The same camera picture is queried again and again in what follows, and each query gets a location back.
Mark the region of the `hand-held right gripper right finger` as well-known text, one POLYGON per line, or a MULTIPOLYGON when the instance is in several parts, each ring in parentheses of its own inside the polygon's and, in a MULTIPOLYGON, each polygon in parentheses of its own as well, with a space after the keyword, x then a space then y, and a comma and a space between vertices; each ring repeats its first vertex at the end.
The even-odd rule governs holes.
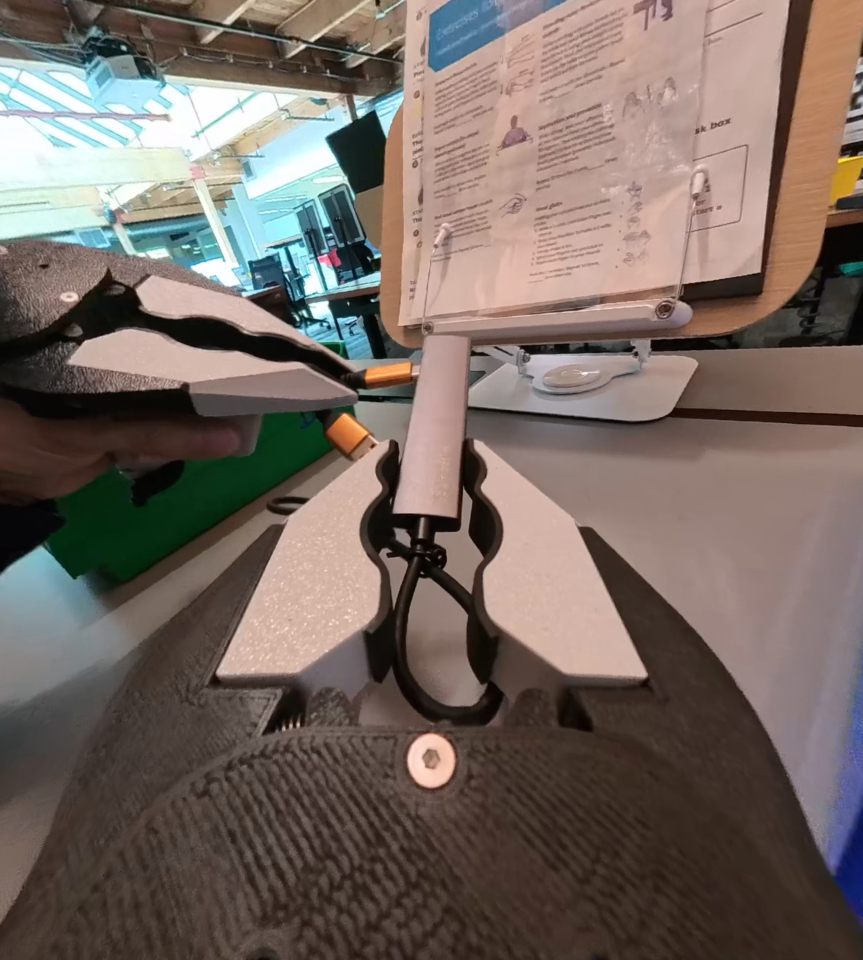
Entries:
POLYGON ((647 668, 575 519, 482 441, 463 486, 473 574, 469 658, 498 687, 639 687, 647 668))

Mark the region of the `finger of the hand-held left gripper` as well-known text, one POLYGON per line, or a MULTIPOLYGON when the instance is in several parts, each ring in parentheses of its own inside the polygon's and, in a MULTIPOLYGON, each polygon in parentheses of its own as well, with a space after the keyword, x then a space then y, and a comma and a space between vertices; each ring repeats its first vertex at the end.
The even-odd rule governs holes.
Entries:
POLYGON ((80 345, 68 366, 175 381, 206 417, 314 412, 348 406, 357 392, 342 381, 353 369, 304 339, 258 336, 243 349, 209 349, 163 333, 126 329, 80 345))
POLYGON ((298 363, 348 388, 363 375, 340 354, 249 298, 150 275, 135 288, 135 326, 200 351, 298 363))

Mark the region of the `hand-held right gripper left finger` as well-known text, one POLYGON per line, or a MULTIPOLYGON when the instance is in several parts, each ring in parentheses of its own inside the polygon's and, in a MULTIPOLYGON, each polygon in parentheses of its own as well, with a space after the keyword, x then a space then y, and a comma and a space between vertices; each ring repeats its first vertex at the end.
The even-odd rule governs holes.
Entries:
POLYGON ((386 534, 398 444, 384 440, 285 522, 217 666, 231 687, 365 687, 390 671, 386 534))

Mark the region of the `green plastic bin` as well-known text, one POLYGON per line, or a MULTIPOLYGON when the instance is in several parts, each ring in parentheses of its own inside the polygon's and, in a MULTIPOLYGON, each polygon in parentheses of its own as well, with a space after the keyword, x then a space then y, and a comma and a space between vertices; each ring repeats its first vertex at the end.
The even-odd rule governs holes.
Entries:
POLYGON ((44 548, 74 579, 98 573, 126 583, 332 451, 311 414, 268 414, 251 455, 188 462, 143 506, 116 471, 60 499, 65 523, 44 548))

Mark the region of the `grey USB hub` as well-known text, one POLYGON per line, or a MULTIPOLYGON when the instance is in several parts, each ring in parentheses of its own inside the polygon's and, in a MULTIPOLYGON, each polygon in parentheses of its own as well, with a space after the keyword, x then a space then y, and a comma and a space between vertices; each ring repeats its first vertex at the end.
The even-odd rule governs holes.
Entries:
POLYGON ((392 507, 399 529, 422 520, 435 531, 461 526, 470 359, 467 337, 425 338, 392 507))

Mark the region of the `person's left hand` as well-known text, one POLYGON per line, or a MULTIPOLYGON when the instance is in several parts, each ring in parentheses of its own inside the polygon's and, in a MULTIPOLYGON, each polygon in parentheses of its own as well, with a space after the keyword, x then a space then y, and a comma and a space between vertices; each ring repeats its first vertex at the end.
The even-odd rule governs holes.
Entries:
POLYGON ((229 419, 120 415, 48 419, 0 399, 0 503, 64 498, 118 465, 228 457, 244 442, 229 419))

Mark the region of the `black office chair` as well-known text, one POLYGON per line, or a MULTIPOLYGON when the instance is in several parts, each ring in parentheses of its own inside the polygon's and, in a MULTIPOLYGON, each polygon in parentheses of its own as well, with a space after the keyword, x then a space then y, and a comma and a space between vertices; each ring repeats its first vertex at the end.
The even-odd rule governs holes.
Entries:
POLYGON ((248 263, 252 290, 244 296, 252 304, 305 331, 311 325, 326 326, 327 318, 318 318, 308 304, 304 280, 287 269, 273 251, 269 256, 248 263))

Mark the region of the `white desk with black legs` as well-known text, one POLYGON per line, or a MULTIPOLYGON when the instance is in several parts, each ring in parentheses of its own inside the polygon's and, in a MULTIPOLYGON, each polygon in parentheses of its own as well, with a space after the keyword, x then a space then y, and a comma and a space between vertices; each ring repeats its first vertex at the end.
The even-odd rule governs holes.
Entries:
POLYGON ((324 305, 329 312, 329 323, 338 340, 344 341, 341 321, 359 322, 374 359, 389 357, 385 343, 385 328, 381 323, 381 274, 376 271, 323 293, 305 298, 309 307, 324 305))

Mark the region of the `small wooden document stand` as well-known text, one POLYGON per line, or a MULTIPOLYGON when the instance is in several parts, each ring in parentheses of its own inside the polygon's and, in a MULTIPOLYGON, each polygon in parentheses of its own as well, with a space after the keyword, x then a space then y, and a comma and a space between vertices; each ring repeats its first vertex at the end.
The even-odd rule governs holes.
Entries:
POLYGON ((353 198, 356 217, 366 241, 376 250, 382 248, 384 186, 358 191, 353 198))

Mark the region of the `black square panel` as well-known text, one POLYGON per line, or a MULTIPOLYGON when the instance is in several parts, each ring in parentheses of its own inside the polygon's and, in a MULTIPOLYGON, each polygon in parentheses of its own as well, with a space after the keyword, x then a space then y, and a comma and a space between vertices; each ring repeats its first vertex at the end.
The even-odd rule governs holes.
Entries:
POLYGON ((325 140, 355 196, 384 184, 387 136, 377 111, 362 114, 325 140))

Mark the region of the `white ceiling heater unit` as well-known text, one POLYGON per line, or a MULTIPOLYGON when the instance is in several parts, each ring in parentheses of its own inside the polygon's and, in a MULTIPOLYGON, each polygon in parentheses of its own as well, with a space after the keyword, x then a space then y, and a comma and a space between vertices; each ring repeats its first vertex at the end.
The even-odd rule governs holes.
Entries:
POLYGON ((151 60, 126 53, 93 57, 85 69, 85 83, 96 104, 126 106, 133 111, 156 99, 166 85, 151 60))

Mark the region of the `white instruction sheet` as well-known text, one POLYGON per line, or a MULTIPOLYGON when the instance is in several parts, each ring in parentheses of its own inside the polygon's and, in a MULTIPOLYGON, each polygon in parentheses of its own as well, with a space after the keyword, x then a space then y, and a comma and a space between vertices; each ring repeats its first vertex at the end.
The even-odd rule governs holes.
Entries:
MULTIPOLYGON (((404 99, 400 110, 403 241, 399 323, 418 327, 423 322, 506 311, 517 314, 538 308, 410 320, 422 240, 422 199, 416 191, 422 154, 417 26, 427 3, 410 2, 407 8, 404 99)), ((694 286, 761 277, 789 2, 708 3, 700 100, 694 124, 689 221, 678 281, 658 290, 547 306, 577 306, 599 298, 630 299, 651 291, 673 295, 678 283, 694 286)))

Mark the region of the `yellow plastic bin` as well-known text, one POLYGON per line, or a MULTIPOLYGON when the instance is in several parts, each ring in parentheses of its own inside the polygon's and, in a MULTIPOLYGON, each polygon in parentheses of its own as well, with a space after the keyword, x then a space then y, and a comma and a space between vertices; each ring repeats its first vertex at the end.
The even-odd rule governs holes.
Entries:
POLYGON ((862 172, 863 155, 844 156, 837 160, 829 198, 830 209, 854 192, 862 172))

